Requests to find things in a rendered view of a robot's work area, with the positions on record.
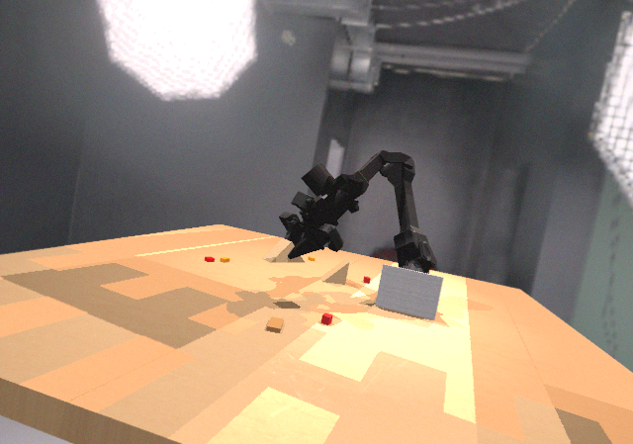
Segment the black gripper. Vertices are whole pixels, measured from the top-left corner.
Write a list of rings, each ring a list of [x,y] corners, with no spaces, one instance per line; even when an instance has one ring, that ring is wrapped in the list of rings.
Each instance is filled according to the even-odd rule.
[[[337,230],[339,214],[336,208],[329,202],[323,217],[320,220],[313,219],[310,214],[302,214],[303,221],[296,214],[284,212],[279,216],[280,221],[287,230],[284,239],[292,241],[295,247],[288,254],[293,259],[314,251],[324,250],[324,245],[330,242],[328,248],[338,252],[343,246],[343,239]],[[304,233],[304,236],[301,235]]]

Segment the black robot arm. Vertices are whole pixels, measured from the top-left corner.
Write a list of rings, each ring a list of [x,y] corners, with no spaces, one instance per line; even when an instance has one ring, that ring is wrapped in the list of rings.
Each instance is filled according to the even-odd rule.
[[[389,163],[386,167],[385,164]],[[320,220],[329,202],[341,217],[347,210],[352,214],[359,211],[356,198],[364,194],[370,179],[380,171],[395,187],[398,215],[401,231],[394,236],[398,265],[429,274],[437,261],[430,248],[426,235],[419,229],[415,210],[411,182],[415,175],[413,159],[401,152],[379,151],[358,171],[348,175],[340,174],[335,179],[320,162],[302,180],[315,193],[316,197],[299,192],[291,202],[300,209],[300,214],[310,214]],[[319,197],[327,194],[325,199]]]

